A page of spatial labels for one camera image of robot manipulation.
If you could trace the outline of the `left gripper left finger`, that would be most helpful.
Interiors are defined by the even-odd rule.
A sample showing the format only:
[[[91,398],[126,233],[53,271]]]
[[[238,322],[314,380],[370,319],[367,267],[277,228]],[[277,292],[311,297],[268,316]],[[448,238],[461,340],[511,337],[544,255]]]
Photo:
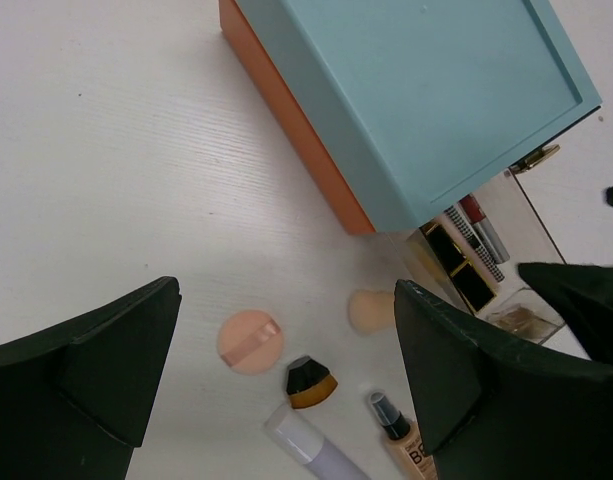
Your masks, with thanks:
[[[181,294],[174,277],[0,345],[0,479],[123,479],[143,444]]]

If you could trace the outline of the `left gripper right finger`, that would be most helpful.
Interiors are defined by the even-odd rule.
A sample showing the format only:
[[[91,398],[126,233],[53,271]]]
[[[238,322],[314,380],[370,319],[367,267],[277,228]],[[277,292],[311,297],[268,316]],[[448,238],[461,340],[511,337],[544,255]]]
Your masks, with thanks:
[[[400,280],[394,315],[442,479],[613,479],[613,365],[523,340]]]

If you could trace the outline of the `black gold lipstick case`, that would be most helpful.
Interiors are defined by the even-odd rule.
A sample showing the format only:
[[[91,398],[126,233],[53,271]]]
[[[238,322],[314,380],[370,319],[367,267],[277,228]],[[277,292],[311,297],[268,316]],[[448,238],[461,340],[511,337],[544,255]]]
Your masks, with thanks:
[[[475,251],[437,221],[422,226],[421,232],[470,312],[484,310],[497,297],[498,282]]]

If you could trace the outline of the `red lip gloss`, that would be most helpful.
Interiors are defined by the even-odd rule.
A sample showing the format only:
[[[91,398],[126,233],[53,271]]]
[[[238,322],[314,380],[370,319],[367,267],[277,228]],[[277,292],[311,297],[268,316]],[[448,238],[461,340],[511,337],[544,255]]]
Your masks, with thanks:
[[[509,252],[476,198],[469,194],[459,204],[493,261],[498,265],[508,262]]]

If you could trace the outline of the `clear drawer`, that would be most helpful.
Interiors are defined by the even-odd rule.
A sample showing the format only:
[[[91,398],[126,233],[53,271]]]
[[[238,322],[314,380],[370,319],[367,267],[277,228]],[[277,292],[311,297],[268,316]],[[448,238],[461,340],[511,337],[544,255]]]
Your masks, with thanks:
[[[510,171],[389,239],[410,278],[458,309],[537,344],[562,329],[560,315],[517,273],[520,263],[564,258]]]

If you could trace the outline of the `black silver eyeliner pen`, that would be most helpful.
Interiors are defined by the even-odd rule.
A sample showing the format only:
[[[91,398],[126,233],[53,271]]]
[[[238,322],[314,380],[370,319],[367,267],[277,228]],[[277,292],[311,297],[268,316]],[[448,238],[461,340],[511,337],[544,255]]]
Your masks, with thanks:
[[[490,272],[495,281],[497,283],[504,281],[505,275],[494,262],[488,250],[482,245],[478,237],[473,232],[472,228],[467,224],[466,220],[459,213],[457,208],[451,206],[447,208],[444,213],[447,215],[453,225],[457,228],[460,234],[465,238],[469,246],[475,251],[479,259],[486,266],[487,270]]]

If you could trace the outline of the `teal orange drawer organizer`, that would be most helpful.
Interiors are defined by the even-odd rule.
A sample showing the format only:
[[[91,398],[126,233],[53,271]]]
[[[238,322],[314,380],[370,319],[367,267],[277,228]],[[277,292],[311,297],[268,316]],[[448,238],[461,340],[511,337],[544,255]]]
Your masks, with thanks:
[[[223,1],[219,20],[352,235],[421,226],[601,105],[547,1]]]

